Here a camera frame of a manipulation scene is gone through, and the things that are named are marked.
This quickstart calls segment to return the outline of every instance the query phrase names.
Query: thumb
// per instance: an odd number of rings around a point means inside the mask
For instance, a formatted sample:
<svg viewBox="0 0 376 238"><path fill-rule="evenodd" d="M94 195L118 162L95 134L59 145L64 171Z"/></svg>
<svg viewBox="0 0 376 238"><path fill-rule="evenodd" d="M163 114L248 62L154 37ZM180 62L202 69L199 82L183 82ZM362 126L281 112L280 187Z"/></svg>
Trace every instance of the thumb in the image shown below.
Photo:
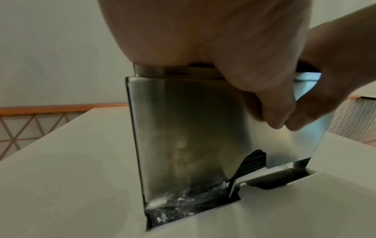
<svg viewBox="0 0 376 238"><path fill-rule="evenodd" d="M323 74L317 84L297 101L286 127L297 131L334 111L354 90L351 85L341 85L338 82L340 81L335 80L335 77Z"/></svg>
<svg viewBox="0 0 376 238"><path fill-rule="evenodd" d="M281 128L295 109L292 78L267 91L256 92L262 103L262 117L274 129Z"/></svg>

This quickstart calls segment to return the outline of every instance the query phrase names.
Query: metal sheet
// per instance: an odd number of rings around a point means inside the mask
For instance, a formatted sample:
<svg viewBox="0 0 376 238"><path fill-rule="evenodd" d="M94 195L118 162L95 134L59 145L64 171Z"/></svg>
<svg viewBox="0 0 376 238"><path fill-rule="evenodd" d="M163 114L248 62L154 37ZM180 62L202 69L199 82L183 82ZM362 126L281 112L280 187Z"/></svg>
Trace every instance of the metal sheet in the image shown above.
<svg viewBox="0 0 376 238"><path fill-rule="evenodd" d="M185 78L156 72L127 79L145 202L229 179L257 149L266 152L268 168L309 158L331 121L328 115L297 132L275 130L259 119L257 104L252 108L247 94L217 73L215 78L210 73ZM300 76L295 96L309 91L317 79Z"/></svg>

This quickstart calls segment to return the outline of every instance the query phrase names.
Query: hand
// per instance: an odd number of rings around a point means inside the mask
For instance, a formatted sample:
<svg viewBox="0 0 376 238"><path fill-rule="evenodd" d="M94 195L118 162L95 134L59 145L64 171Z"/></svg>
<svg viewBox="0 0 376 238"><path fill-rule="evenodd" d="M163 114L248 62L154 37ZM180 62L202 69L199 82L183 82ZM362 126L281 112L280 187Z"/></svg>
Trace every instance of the hand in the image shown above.
<svg viewBox="0 0 376 238"><path fill-rule="evenodd" d="M214 64L254 92L262 116L282 127L295 108L293 77L311 0L99 0L120 48L148 66Z"/></svg>
<svg viewBox="0 0 376 238"><path fill-rule="evenodd" d="M376 5L310 30L301 61L322 76L286 122L293 131L335 110L355 89L376 80Z"/></svg>

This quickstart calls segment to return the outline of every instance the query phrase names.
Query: finger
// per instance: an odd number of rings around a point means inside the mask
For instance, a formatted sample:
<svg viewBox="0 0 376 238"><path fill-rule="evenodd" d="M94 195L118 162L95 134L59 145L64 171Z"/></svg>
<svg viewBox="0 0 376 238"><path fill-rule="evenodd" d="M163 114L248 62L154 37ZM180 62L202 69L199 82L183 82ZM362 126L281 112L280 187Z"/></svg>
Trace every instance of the finger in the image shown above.
<svg viewBox="0 0 376 238"><path fill-rule="evenodd" d="M322 75L317 84L297 101L295 111L286 122L289 130L297 131L334 111L355 89L334 79Z"/></svg>
<svg viewBox="0 0 376 238"><path fill-rule="evenodd" d="M281 128L295 109L292 79L256 95L262 103L262 117L274 129Z"/></svg>

